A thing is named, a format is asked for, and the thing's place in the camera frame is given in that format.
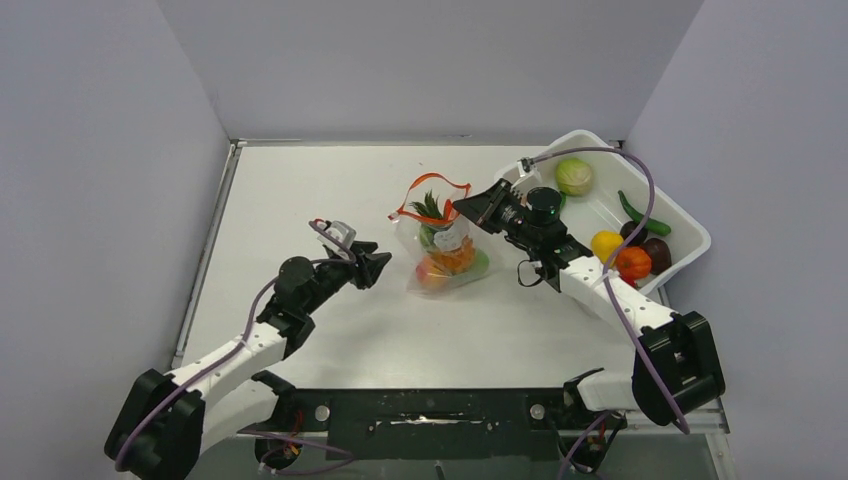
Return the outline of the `clear zip bag orange zipper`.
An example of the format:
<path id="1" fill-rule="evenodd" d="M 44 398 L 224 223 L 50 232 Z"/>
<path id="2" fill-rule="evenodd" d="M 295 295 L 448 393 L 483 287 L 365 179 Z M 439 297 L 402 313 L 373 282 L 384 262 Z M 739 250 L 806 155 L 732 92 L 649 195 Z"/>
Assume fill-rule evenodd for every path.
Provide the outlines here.
<path id="1" fill-rule="evenodd" d="M 471 190 L 469 183 L 425 173 L 410 184 L 400 206 L 388 214 L 395 237 L 413 261 L 407 283 L 410 292 L 440 295 L 491 273 L 491 256 L 456 209 Z"/>

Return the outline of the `toy pineapple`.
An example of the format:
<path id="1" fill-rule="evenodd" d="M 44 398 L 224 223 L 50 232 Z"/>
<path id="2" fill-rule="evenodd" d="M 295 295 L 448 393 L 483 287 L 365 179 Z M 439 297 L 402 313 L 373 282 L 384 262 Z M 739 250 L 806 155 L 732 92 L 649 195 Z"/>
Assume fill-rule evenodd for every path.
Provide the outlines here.
<path id="1" fill-rule="evenodd" d="M 441 201 L 428 190 L 422 200 L 411 201 L 409 206 L 419 223 L 419 243 L 430 259 L 451 275 L 469 271 L 476 250 L 453 202 Z"/>

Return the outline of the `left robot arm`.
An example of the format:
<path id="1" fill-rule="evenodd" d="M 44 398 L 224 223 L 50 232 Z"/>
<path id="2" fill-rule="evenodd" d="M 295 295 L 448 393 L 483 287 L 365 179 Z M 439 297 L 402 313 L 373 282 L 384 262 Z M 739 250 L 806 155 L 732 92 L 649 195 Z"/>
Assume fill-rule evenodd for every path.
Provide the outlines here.
<path id="1" fill-rule="evenodd" d="M 116 471 L 139 479 L 184 479 L 205 446 L 237 433 L 235 414 L 213 422 L 212 409 L 238 389 L 261 385 L 268 367 L 306 342 L 317 309 L 346 285 L 373 287 L 392 259 L 371 241 L 353 242 L 349 253 L 285 260 L 252 301 L 241 334 L 186 366 L 140 374 L 104 444 Z"/>

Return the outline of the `small green cabbage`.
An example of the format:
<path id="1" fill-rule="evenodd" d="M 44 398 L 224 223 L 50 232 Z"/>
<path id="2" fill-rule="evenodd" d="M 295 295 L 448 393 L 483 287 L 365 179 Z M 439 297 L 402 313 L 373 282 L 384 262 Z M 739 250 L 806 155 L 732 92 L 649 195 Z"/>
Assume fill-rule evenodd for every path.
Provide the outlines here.
<path id="1" fill-rule="evenodd" d="M 419 242 L 425 251 L 436 249 L 434 237 L 437 229 L 428 224 L 419 225 Z"/>

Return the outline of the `white garlic bulb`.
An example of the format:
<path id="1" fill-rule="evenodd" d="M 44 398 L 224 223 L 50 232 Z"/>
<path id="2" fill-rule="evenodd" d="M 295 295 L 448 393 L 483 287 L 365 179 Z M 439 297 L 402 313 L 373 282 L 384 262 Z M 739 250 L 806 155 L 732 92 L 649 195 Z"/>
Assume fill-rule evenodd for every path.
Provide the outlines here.
<path id="1" fill-rule="evenodd" d="M 454 223 L 447 229 L 437 231 L 434 243 L 438 251 L 451 252 L 460 249 L 467 237 L 468 228 L 464 224 Z"/>

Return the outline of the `toy peach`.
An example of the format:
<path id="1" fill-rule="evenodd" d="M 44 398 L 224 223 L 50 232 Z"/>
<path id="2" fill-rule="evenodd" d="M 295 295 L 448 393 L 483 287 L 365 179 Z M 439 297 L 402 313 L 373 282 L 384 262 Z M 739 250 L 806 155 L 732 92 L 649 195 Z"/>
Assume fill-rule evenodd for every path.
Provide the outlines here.
<path id="1" fill-rule="evenodd" d="M 438 291 L 447 285 L 451 275 L 431 257 L 425 257 L 415 268 L 415 278 L 423 290 Z"/>

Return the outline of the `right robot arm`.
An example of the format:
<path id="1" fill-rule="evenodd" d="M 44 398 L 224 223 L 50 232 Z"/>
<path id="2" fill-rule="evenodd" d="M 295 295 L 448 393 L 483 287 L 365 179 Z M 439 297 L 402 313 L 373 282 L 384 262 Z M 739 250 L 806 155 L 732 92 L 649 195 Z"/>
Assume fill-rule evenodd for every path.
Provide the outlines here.
<path id="1" fill-rule="evenodd" d="M 602 411 L 638 410 L 653 423 L 681 425 L 686 414 L 726 391 L 709 322 L 651 300 L 573 237 L 559 217 L 560 193 L 535 187 L 524 200 L 501 179 L 453 208 L 524 251 L 541 281 L 598 318 L 619 326 L 634 346 L 631 373 L 597 368 L 567 382 L 564 417 L 585 427 Z"/>

